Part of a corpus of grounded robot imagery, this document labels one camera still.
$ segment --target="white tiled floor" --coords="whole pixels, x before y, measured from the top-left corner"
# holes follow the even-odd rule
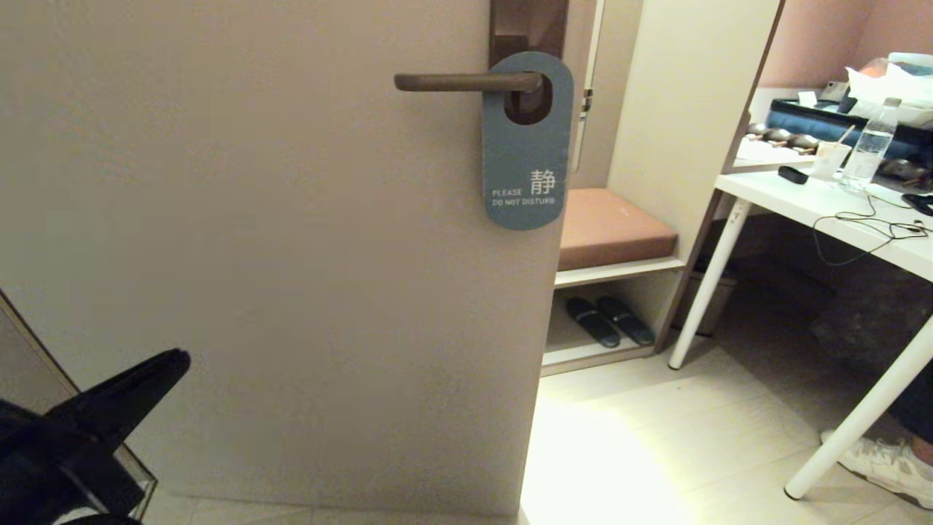
[[[716,342],[541,380],[516,518],[302,509],[157,494],[148,525],[901,525],[929,513],[834,467],[805,500],[782,488],[871,380],[824,357],[793,305],[733,297]],[[882,419],[870,432],[899,429]]]

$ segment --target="shelf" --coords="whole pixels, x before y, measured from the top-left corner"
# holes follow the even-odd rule
[[[581,284],[635,277],[652,272],[676,270],[684,266],[685,264],[682,261],[672,256],[646,261],[619,262],[618,264],[580,268],[578,270],[564,270],[563,272],[557,272],[557,276],[554,278],[554,288],[560,289]]]
[[[545,375],[549,368],[570,362],[579,362],[578,368],[603,364],[605,362],[624,361],[633,357],[642,357],[654,351],[653,346],[639,346],[628,337],[622,338],[621,344],[606,348],[586,333],[567,315],[564,305],[573,296],[583,297],[595,302],[603,292],[598,287],[556,291],[550,308],[548,343],[541,361]]]
[[[790,166],[792,168],[797,168],[797,169],[809,168],[809,167],[813,167],[814,165],[814,162],[812,160],[813,158],[811,157],[810,159],[811,160],[809,161],[797,161],[795,163],[771,163],[771,164],[754,163],[750,161],[740,161],[736,159],[735,163],[732,165],[732,168],[728,168],[727,171],[723,173],[723,175],[730,175],[733,173],[751,173],[751,172],[757,172],[757,171],[776,170],[777,168],[781,166]]]

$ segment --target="black slipper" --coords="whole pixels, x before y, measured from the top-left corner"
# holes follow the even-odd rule
[[[625,303],[615,297],[600,297],[597,302],[599,311],[612,319],[626,335],[642,346],[654,344],[654,333]]]
[[[622,342],[622,336],[612,328],[609,319],[603,317],[596,307],[586,299],[571,297],[567,300],[567,313],[583,327],[593,339],[606,348],[615,348]]]

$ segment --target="water bottle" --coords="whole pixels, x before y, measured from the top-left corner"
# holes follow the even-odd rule
[[[881,164],[898,128],[899,106],[899,98],[885,99],[881,114],[865,124],[862,136],[858,138],[849,157],[849,163],[842,171],[840,184],[857,190],[864,190],[871,184],[871,178],[878,170],[878,165]]]

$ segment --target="shoe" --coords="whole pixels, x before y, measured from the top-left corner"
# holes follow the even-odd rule
[[[826,443],[832,433],[822,433],[820,440]],[[888,445],[858,438],[839,458],[839,464],[879,487],[910,496],[925,509],[933,509],[933,481],[920,475],[911,447],[903,441]]]

